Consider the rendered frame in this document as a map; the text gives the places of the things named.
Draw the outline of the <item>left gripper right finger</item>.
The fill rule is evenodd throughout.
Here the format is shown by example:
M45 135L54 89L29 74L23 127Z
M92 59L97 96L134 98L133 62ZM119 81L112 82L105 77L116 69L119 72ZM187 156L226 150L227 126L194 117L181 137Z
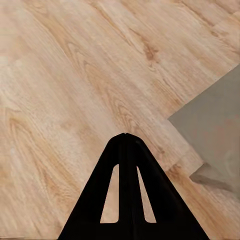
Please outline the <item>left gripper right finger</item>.
M145 142L125 135L133 240L210 240ZM156 223L145 220L137 167Z

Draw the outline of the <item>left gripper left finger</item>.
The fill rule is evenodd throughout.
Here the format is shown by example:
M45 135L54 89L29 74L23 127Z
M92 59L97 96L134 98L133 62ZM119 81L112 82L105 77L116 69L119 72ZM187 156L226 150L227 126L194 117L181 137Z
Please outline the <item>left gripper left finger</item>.
M113 168L117 164L118 222L100 223ZM133 240L125 133L108 141L58 240Z

